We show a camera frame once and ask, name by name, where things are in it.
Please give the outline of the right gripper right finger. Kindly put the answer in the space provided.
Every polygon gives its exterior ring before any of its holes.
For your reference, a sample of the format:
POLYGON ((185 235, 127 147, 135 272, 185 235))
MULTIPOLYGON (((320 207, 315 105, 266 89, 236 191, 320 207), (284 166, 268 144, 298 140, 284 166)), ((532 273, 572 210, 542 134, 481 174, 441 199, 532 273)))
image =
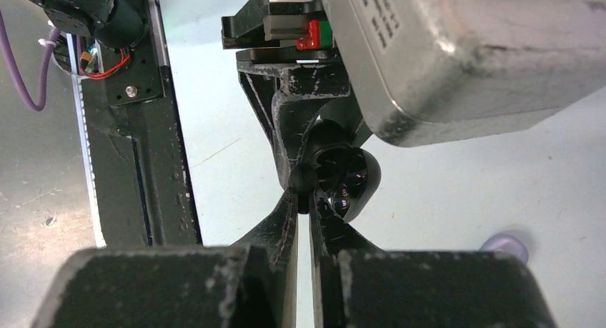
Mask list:
POLYGON ((316 327, 555 327, 528 267, 502 252, 385 251, 309 198, 316 327))

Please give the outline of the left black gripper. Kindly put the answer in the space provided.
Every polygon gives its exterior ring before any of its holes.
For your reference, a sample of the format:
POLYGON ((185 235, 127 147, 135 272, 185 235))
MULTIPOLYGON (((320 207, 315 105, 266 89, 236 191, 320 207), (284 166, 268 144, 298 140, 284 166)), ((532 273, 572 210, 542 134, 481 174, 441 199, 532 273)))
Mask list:
POLYGON ((322 0, 248 0, 221 25, 223 48, 238 51, 239 83, 269 140, 281 187, 318 118, 337 122, 347 142, 360 145, 359 106, 344 65, 335 63, 341 56, 322 0))

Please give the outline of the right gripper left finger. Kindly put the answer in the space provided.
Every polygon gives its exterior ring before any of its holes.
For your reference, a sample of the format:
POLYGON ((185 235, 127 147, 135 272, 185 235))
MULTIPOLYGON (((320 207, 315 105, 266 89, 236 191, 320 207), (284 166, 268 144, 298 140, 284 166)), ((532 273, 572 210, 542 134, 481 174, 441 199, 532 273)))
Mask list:
POLYGON ((56 273, 33 327, 293 327, 297 198, 225 247, 83 249, 56 273))

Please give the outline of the black earbud charging case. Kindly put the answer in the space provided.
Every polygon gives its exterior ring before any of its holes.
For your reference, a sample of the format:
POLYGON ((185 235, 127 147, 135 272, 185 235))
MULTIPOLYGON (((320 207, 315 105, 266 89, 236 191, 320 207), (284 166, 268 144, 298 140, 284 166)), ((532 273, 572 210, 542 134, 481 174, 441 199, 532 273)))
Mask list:
POLYGON ((331 120, 320 120, 312 127, 302 163, 312 168, 317 186, 346 223, 362 213, 382 178, 377 159, 355 146, 345 128, 331 120))

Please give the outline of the purple earbud charging case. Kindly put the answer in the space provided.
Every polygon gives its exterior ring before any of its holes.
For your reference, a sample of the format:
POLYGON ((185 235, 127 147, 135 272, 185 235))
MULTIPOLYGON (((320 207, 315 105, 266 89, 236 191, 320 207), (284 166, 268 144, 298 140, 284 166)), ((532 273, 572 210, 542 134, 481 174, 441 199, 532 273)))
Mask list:
POLYGON ((482 244, 480 251, 508 254, 516 257, 524 264, 527 264, 530 258, 526 245, 517 237, 506 233, 491 236, 482 244))

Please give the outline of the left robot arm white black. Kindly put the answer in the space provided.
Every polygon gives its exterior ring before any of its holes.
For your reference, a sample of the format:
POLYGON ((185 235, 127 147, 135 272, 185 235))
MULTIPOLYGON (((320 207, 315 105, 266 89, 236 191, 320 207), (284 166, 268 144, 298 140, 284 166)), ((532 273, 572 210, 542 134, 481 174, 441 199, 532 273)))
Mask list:
MULTIPOLYGON (((132 54, 152 37, 150 0, 29 0, 67 33, 132 54)), ((354 169, 361 114, 320 0, 248 0, 221 19, 239 83, 266 137, 279 182, 311 167, 323 190, 354 169)))

